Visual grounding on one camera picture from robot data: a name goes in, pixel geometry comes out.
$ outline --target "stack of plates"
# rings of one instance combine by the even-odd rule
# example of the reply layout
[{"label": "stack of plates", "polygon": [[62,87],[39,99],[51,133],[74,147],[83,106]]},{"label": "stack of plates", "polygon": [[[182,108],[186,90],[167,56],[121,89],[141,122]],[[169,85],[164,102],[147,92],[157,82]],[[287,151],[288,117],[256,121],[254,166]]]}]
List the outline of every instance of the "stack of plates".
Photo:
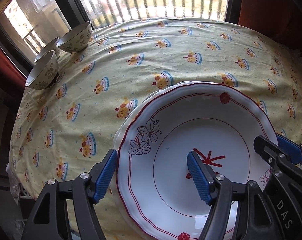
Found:
[{"label": "stack of plates", "polygon": [[[115,202],[145,239],[197,239],[210,207],[200,200],[187,168],[195,150],[230,181],[264,188],[270,166],[254,151],[255,137],[277,144],[266,114],[241,92],[221,84],[182,82],[151,94],[115,135]],[[233,234],[232,203],[224,239]]]}]

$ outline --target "ribbed blue pad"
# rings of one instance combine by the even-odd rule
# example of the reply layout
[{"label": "ribbed blue pad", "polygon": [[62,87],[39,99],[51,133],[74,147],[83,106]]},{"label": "ribbed blue pad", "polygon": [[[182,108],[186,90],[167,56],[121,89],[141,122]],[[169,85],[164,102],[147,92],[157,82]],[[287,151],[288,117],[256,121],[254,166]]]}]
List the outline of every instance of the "ribbed blue pad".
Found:
[{"label": "ribbed blue pad", "polygon": [[201,200],[204,200],[208,205],[212,199],[210,195],[209,183],[191,152],[188,153],[187,165]]},{"label": "ribbed blue pad", "polygon": [[296,145],[294,142],[290,141],[287,138],[280,137],[277,135],[277,141],[279,144],[279,147],[284,150],[285,153],[289,154],[291,156],[291,162],[293,164],[302,164],[302,152],[298,145]]},{"label": "ribbed blue pad", "polygon": [[111,157],[106,163],[103,171],[95,184],[95,193],[93,199],[98,203],[100,199],[104,198],[105,193],[108,189],[113,173],[117,164],[117,152],[113,151]]}]

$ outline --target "floral bowl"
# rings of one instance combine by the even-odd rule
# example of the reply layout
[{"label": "floral bowl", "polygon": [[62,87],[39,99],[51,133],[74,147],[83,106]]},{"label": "floral bowl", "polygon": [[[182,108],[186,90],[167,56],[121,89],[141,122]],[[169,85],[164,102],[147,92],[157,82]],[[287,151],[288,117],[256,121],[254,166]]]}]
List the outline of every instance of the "floral bowl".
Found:
[{"label": "floral bowl", "polygon": [[45,89],[52,84],[59,75],[59,63],[55,51],[51,50],[41,57],[28,75],[25,86],[37,90]]},{"label": "floral bowl", "polygon": [[60,38],[56,44],[56,47],[70,53],[78,52],[87,47],[91,36],[91,22],[84,22]]},{"label": "floral bowl", "polygon": [[[210,207],[188,171],[191,150],[230,181],[252,179],[264,188],[270,166],[253,142],[258,135],[275,144],[277,138],[266,114],[234,88],[181,83],[151,95],[133,114],[114,143],[118,167],[110,187],[119,211],[143,238],[200,236]],[[233,202],[224,239],[232,238],[236,213]]]},{"label": "floral bowl", "polygon": [[41,57],[43,57],[46,53],[48,53],[51,50],[55,51],[55,55],[56,55],[57,59],[59,59],[61,50],[58,47],[56,47],[56,44],[58,41],[59,41],[59,37],[56,37],[55,39],[50,41],[36,56],[34,62],[37,62]]}]

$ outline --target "tablecloth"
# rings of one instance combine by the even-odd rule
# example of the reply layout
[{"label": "tablecloth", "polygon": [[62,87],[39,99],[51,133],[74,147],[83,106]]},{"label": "tablecloth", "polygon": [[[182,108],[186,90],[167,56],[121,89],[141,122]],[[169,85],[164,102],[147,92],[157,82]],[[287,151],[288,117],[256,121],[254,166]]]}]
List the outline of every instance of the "tablecloth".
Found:
[{"label": "tablecloth", "polygon": [[[89,171],[112,148],[113,136],[139,103],[182,81],[238,89],[263,109],[276,132],[302,143],[298,53],[230,23],[147,18],[94,30],[84,51],[61,53],[54,86],[25,89],[11,137],[14,174],[37,198],[48,179],[71,180]],[[95,205],[107,239],[141,239],[112,198],[108,190]],[[77,230],[71,201],[68,209]]]}]

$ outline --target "silver screw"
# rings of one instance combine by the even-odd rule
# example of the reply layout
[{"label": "silver screw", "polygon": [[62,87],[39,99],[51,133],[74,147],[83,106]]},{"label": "silver screw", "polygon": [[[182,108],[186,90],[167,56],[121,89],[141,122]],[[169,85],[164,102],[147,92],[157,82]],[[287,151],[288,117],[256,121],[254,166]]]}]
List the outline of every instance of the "silver screw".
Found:
[{"label": "silver screw", "polygon": [[215,177],[217,180],[224,180],[224,176],[222,174],[217,174]]},{"label": "silver screw", "polygon": [[47,181],[47,184],[49,184],[49,185],[53,185],[54,183],[55,183],[55,179],[49,179]]},{"label": "silver screw", "polygon": [[276,170],[276,171],[274,172],[274,174],[275,174],[277,177],[280,177],[280,176],[282,176],[282,171]]},{"label": "silver screw", "polygon": [[83,172],[81,175],[80,175],[80,178],[81,179],[87,179],[89,177],[89,174],[87,172]]},{"label": "silver screw", "polygon": [[254,180],[249,181],[249,185],[255,187],[257,183]]}]

